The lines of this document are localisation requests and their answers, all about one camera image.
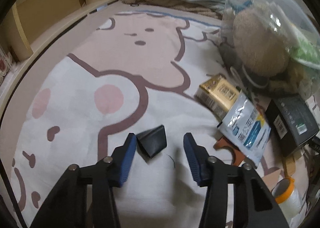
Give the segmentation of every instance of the blue gripper pad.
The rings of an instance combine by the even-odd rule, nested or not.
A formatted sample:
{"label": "blue gripper pad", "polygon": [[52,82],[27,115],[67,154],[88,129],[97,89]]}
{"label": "blue gripper pad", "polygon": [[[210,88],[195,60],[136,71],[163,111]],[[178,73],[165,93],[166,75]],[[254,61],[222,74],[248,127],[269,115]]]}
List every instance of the blue gripper pad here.
{"label": "blue gripper pad", "polygon": [[110,178],[116,182],[114,186],[122,187],[124,182],[127,181],[136,148],[137,138],[135,134],[129,133],[124,144],[114,149],[111,157],[116,165],[116,169],[112,171],[113,175]]}
{"label": "blue gripper pad", "polygon": [[183,148],[187,156],[193,180],[198,186],[208,186],[211,181],[211,170],[207,166],[209,154],[207,150],[198,146],[191,133],[183,137]]}

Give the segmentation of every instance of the plush toy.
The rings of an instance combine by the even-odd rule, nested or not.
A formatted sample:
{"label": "plush toy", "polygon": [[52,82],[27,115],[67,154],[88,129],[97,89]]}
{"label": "plush toy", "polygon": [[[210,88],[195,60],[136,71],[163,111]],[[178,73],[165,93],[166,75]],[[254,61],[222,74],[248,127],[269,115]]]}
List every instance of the plush toy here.
{"label": "plush toy", "polygon": [[233,22],[233,40],[238,57],[251,72],[272,77],[288,66],[286,39],[276,27],[268,26],[259,11],[247,8]]}

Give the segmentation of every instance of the pink cheek circle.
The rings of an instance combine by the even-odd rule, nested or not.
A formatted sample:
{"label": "pink cheek circle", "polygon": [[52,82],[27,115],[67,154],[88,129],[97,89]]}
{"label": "pink cheek circle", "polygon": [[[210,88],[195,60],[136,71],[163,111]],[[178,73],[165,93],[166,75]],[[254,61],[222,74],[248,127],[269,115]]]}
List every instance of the pink cheek circle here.
{"label": "pink cheek circle", "polygon": [[103,115],[118,111],[122,107],[123,101],[121,90],[111,84],[101,86],[94,93],[96,107]]}
{"label": "pink cheek circle", "polygon": [[33,106],[32,106],[33,118],[38,119],[44,114],[45,110],[47,109],[50,96],[51,96],[51,92],[50,92],[50,89],[48,88],[43,89],[36,95]]}

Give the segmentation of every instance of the blue and white package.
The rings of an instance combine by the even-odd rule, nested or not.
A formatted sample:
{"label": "blue and white package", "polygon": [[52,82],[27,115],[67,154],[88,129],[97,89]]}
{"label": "blue and white package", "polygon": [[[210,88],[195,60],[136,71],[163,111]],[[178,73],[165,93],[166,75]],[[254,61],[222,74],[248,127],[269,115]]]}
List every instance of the blue and white package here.
{"label": "blue and white package", "polygon": [[271,128],[242,91],[218,129],[258,166]]}

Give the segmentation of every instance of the black box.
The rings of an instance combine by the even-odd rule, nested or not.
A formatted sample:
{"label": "black box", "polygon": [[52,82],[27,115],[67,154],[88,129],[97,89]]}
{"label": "black box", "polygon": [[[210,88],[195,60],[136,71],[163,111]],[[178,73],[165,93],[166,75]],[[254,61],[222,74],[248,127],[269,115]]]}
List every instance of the black box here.
{"label": "black box", "polygon": [[319,132],[315,118],[300,95],[272,99],[266,117],[276,132],[284,157],[302,148]]}

